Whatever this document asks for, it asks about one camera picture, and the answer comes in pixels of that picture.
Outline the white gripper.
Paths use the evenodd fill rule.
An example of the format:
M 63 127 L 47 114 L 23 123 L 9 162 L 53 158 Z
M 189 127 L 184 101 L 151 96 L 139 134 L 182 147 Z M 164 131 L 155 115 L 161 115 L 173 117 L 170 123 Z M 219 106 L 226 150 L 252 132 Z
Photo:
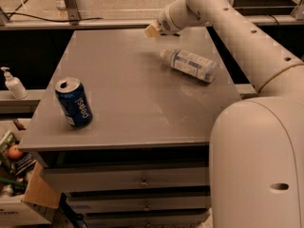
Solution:
M 148 38 L 172 35 L 201 22 L 202 19 L 188 8 L 186 0 L 175 0 L 160 11 L 157 22 L 151 23 L 144 33 Z

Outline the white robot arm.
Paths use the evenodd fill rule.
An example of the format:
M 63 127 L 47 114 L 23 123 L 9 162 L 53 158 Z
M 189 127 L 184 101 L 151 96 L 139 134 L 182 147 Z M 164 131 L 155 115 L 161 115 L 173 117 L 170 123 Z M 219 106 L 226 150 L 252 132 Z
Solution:
M 304 65 L 232 0 L 176 0 L 148 36 L 210 24 L 250 82 L 209 144 L 213 228 L 304 228 Z

